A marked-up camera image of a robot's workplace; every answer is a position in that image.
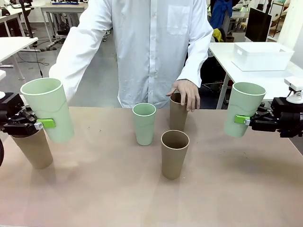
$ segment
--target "brown table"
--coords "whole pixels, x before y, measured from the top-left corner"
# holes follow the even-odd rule
[[[161,175],[157,111],[150,146],[129,109],[72,107],[75,137],[50,142],[54,163],[32,169],[11,138],[0,168],[0,223],[37,227],[300,227],[303,157],[278,133],[223,132],[226,112],[189,113],[181,177]]]

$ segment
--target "person's hand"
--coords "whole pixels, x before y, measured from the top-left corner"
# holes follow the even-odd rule
[[[198,87],[187,79],[177,80],[172,85],[171,91],[166,96],[171,96],[176,90],[181,94],[181,105],[185,105],[187,96],[187,111],[193,112],[197,103],[197,109],[200,109],[200,95]]]

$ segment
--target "white storage box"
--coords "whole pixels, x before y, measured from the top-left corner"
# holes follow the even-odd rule
[[[232,62],[242,71],[283,71],[293,54],[278,43],[235,43]]]

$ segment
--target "green cup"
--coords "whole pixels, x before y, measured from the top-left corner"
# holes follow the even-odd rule
[[[45,128],[54,142],[66,142],[74,136],[73,124],[62,82],[54,78],[34,79],[24,84],[21,93],[39,119],[53,119],[54,128]]]
[[[257,84],[245,82],[233,84],[224,127],[227,135],[242,137],[245,134],[248,126],[235,123],[235,116],[253,116],[265,94],[266,90]]]
[[[150,145],[153,139],[156,107],[149,103],[139,103],[133,107],[137,142]]]

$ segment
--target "white lab coat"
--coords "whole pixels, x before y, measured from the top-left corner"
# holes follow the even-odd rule
[[[89,0],[49,72],[49,77],[63,82],[68,100],[111,27],[122,107],[141,102],[163,107],[177,79],[200,87],[200,68],[213,32],[205,0]]]

